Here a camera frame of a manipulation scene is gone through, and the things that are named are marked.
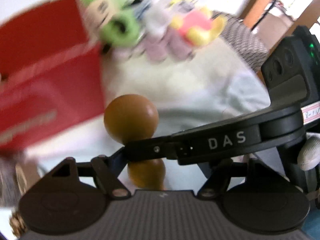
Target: red box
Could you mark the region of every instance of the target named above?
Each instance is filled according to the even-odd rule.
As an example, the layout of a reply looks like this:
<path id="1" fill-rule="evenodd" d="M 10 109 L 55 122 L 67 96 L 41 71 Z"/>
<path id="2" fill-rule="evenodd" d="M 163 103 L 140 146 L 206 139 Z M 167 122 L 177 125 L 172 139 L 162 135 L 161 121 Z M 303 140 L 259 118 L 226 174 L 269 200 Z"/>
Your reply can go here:
<path id="1" fill-rule="evenodd" d="M 103 113 L 100 45 L 89 42 L 77 0 L 24 12 L 0 26 L 0 37 L 1 151 Z"/>

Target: wooden door frame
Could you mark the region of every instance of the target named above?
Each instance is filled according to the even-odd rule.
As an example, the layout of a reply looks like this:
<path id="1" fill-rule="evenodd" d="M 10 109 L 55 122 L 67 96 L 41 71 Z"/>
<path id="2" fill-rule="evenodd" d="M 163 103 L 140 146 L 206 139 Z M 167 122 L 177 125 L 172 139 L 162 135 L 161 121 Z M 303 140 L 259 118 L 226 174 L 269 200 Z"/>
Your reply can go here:
<path id="1" fill-rule="evenodd" d="M 293 25 L 288 29 L 288 31 L 279 39 L 279 41 L 271 48 L 270 54 L 276 49 L 280 41 L 286 37 L 290 36 L 298 25 L 305 25 L 309 29 L 318 21 L 320 17 L 320 0 L 312 0 L 308 7 L 303 11 L 300 17 L 293 23 Z M 257 72 L 258 77 L 264 83 L 264 79 L 261 70 Z"/>
<path id="2" fill-rule="evenodd" d="M 272 0 L 250 0 L 240 14 L 240 18 L 244 19 L 243 23 L 251 29 L 260 19 L 266 6 L 271 1 Z"/>

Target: ridged black surface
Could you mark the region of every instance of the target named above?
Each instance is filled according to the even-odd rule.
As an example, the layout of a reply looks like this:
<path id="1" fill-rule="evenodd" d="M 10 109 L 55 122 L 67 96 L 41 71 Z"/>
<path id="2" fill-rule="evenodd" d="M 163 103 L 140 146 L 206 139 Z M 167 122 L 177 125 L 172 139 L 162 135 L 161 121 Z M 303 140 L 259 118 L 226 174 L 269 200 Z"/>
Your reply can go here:
<path id="1" fill-rule="evenodd" d="M 90 227 L 64 236 L 32 231 L 21 240 L 307 240 L 300 230 L 278 236 L 247 232 L 229 222 L 216 203 L 201 201 L 191 191 L 136 191 L 114 201 Z"/>

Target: camera lens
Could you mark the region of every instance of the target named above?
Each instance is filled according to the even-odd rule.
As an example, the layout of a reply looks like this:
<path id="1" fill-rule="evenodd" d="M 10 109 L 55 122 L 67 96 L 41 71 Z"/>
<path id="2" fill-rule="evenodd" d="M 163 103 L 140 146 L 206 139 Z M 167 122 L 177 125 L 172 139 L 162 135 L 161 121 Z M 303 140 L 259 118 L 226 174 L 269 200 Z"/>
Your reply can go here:
<path id="1" fill-rule="evenodd" d="M 272 81 L 273 76 L 271 71 L 268 73 L 268 78 L 269 78 L 269 81 Z"/>
<path id="2" fill-rule="evenodd" d="M 273 60 L 273 67 L 279 75 L 283 74 L 283 67 L 277 59 Z"/>
<path id="3" fill-rule="evenodd" d="M 288 49 L 284 50 L 284 58 L 285 58 L 287 64 L 291 67 L 293 64 L 293 55 L 290 50 L 288 50 Z"/>

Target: brown wooden ball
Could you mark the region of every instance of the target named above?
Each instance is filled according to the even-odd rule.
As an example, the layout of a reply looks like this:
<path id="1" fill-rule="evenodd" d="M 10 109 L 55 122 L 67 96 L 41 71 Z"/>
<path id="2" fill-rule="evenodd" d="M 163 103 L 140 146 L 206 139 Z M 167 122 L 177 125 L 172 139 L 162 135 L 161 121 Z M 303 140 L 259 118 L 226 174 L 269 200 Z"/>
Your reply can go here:
<path id="1" fill-rule="evenodd" d="M 129 162 L 128 175 L 139 188 L 164 190 L 165 165 L 162 159 Z"/>
<path id="2" fill-rule="evenodd" d="M 159 122 L 159 114 L 147 98 L 140 95 L 123 95 L 114 99 L 104 112 L 104 125 L 117 142 L 149 139 Z"/>

